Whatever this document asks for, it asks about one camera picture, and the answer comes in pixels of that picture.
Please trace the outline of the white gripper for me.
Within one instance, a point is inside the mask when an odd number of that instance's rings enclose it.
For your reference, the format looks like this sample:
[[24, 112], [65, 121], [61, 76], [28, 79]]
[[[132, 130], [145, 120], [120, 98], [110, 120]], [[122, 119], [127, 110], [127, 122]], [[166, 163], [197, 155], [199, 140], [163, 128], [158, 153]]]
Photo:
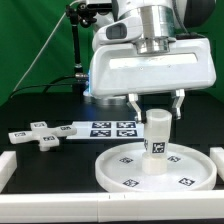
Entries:
[[172, 92], [172, 113], [181, 118], [185, 90], [212, 86], [216, 72], [206, 38], [178, 40], [170, 51], [137, 53], [131, 44], [98, 48], [90, 65], [90, 92], [95, 97], [128, 95], [128, 105], [136, 112], [137, 123], [145, 124], [146, 113], [137, 104], [138, 95]]

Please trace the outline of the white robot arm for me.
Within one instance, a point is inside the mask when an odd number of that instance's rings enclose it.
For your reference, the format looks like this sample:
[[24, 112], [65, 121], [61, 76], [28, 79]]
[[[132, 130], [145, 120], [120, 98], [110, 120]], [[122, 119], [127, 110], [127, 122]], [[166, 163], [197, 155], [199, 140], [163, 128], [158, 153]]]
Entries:
[[185, 92], [210, 87], [216, 80], [209, 40], [188, 31], [203, 24], [216, 0], [87, 0], [91, 11], [112, 5], [100, 18], [92, 48], [89, 92], [95, 98], [126, 95], [137, 113], [140, 95], [171, 92], [181, 116]]

